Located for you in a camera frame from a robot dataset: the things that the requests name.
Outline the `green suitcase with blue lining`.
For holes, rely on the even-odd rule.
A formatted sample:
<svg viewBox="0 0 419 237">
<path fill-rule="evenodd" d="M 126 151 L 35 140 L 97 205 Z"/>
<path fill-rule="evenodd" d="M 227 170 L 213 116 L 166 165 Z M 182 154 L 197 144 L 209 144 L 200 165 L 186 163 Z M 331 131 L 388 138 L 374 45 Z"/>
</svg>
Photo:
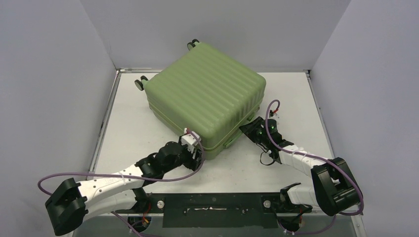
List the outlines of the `green suitcase with blue lining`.
<svg viewBox="0 0 419 237">
<path fill-rule="evenodd" d="M 206 159 L 216 158 L 253 120 L 266 80 L 234 58 L 197 39 L 188 52 L 152 78 L 141 76 L 153 114 L 175 134 L 191 129 L 201 138 Z"/>
</svg>

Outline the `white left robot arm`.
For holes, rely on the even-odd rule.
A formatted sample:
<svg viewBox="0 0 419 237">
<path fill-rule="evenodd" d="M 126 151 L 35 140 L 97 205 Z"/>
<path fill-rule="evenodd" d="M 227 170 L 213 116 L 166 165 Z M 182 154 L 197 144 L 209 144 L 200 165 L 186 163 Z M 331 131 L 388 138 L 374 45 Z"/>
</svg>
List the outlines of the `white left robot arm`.
<svg viewBox="0 0 419 237">
<path fill-rule="evenodd" d="M 182 165 L 197 173 L 204 159 L 199 141 L 171 141 L 119 172 L 94 174 L 93 179 L 79 182 L 71 175 L 45 202 L 54 234 L 66 235 L 87 219 L 105 213 L 130 209 L 142 212 L 148 205 L 143 187 L 168 182 L 164 175 Z"/>
</svg>

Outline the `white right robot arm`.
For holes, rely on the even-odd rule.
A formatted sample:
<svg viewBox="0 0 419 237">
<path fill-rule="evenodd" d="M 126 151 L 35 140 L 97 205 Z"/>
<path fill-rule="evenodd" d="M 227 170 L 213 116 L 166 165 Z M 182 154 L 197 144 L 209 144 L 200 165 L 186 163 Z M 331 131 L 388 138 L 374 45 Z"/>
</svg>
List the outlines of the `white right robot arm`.
<svg viewBox="0 0 419 237">
<path fill-rule="evenodd" d="M 319 207 L 325 214 L 348 215 L 346 210 L 355 205 L 362 212 L 363 195 L 346 161 L 342 158 L 326 159 L 310 154 L 302 147 L 282 137 L 274 119 L 257 117 L 240 126 L 240 131 L 272 158 L 273 162 L 288 165 L 308 176 L 312 185 L 294 183 L 281 189 L 280 206 L 292 211 L 298 205 Z"/>
</svg>

